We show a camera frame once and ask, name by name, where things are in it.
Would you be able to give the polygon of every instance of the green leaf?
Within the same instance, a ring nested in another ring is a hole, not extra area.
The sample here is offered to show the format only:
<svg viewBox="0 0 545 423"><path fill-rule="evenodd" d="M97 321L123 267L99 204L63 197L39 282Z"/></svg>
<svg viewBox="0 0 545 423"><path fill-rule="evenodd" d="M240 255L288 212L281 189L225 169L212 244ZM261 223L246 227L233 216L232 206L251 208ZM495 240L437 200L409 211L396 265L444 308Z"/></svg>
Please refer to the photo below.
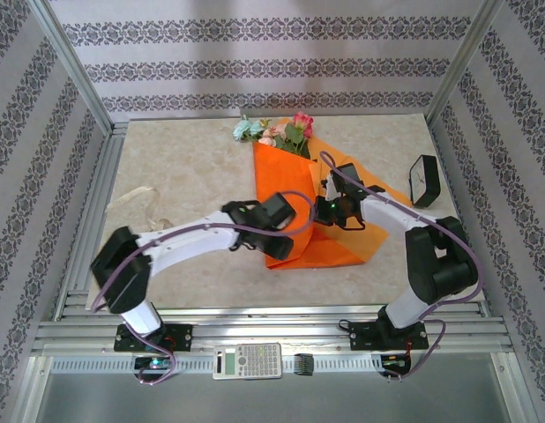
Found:
<svg viewBox="0 0 545 423"><path fill-rule="evenodd" d="M282 150L284 150L285 152L296 153L296 149L294 147L294 144L292 143L285 143L282 147Z"/></svg>
<svg viewBox="0 0 545 423"><path fill-rule="evenodd" d="M306 159L310 158L310 150L308 150L308 143L302 144L302 149L300 150L300 155Z"/></svg>
<svg viewBox="0 0 545 423"><path fill-rule="evenodd" d="M277 148L282 149L282 147L284 147L284 139L282 139L280 135L277 135L274 140L276 141Z"/></svg>
<svg viewBox="0 0 545 423"><path fill-rule="evenodd" d="M299 135L298 135L299 131L296 129L296 127L292 123L289 123L287 125L287 127L284 129L284 132L287 134L287 138L290 141L292 141L295 144L299 144L297 142L298 137L299 137Z"/></svg>

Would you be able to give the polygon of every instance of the calculator screen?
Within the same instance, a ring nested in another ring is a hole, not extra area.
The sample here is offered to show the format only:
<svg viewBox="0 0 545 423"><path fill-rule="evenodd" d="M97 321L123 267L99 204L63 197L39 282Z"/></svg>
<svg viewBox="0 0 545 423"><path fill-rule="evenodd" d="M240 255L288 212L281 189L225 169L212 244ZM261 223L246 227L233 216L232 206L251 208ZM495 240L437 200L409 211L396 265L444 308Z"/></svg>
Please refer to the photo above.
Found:
<svg viewBox="0 0 545 423"><path fill-rule="evenodd" d="M235 354L226 353L226 375L234 375L234 374L235 374Z"/></svg>

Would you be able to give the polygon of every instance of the calculator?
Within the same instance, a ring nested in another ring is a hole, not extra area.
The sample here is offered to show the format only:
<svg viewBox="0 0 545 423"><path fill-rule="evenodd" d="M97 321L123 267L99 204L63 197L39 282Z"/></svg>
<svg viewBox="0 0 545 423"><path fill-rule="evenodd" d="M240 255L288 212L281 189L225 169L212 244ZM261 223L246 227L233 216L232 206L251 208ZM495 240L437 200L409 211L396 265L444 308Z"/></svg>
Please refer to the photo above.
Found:
<svg viewBox="0 0 545 423"><path fill-rule="evenodd" d="M213 349L213 378L278 379L282 377L280 344L216 346Z"/></svg>

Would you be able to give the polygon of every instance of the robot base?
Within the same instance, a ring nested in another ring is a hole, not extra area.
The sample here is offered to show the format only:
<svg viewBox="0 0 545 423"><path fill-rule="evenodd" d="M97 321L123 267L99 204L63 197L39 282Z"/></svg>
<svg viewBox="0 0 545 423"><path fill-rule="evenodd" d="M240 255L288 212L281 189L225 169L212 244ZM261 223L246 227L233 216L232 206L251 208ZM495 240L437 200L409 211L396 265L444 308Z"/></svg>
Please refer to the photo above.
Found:
<svg viewBox="0 0 545 423"><path fill-rule="evenodd" d="M380 321L350 322L348 326L351 351L403 351L408 341L412 350L427 350L429 342L425 325L416 323L391 335L381 330Z"/></svg>
<svg viewBox="0 0 545 423"><path fill-rule="evenodd" d="M172 352L189 352L192 345L192 325L165 323L160 330L146 338ZM120 324L117 327L114 351L117 353L155 353L152 347L135 338L125 324Z"/></svg>

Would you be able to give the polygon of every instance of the flower bouquet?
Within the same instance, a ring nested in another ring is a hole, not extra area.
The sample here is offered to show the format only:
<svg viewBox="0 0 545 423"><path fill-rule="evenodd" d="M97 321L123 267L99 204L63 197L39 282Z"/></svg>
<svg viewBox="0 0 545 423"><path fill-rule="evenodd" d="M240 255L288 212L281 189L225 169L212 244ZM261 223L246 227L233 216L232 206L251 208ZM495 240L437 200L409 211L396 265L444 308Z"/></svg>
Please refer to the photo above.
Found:
<svg viewBox="0 0 545 423"><path fill-rule="evenodd" d="M353 163L361 180L367 185L377 185L403 204L407 196L392 189L365 169L357 160L328 145L312 133L314 120L299 112L293 118L282 118L274 125L270 119L251 122L246 116L235 126L234 138L252 142L257 200L282 191L297 190L311 198L324 196L322 181L330 168L319 158L322 151L329 152L337 166ZM287 230L306 223L310 207L303 201L287 198L296 216ZM346 231L336 225L314 224L304 232L292 236L294 246L282 262L265 256L269 269L303 269L346 266L366 263L384 242L387 233L380 227L367 224L361 231Z"/></svg>
<svg viewBox="0 0 545 423"><path fill-rule="evenodd" d="M310 158L308 140L312 135L311 124L314 122L313 117L298 112L290 122L281 122L269 126L270 122L271 119L260 119L251 122L244 115L234 128L234 138L236 141L241 142L259 142L306 159Z"/></svg>

